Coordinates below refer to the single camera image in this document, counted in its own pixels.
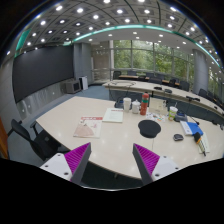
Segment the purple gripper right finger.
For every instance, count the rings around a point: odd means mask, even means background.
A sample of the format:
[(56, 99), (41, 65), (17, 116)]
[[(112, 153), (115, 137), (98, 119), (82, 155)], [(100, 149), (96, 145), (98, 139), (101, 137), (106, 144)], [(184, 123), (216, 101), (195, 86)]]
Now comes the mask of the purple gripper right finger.
[(179, 166), (169, 157), (159, 156), (136, 143), (133, 144), (133, 156), (143, 185), (148, 185), (179, 170)]

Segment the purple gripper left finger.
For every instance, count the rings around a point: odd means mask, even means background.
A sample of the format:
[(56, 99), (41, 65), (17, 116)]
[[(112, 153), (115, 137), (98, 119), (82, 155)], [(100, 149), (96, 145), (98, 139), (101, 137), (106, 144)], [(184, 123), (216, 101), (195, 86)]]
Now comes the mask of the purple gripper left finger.
[(91, 144), (87, 143), (66, 154), (55, 154), (41, 166), (41, 169), (79, 185), (90, 154)]

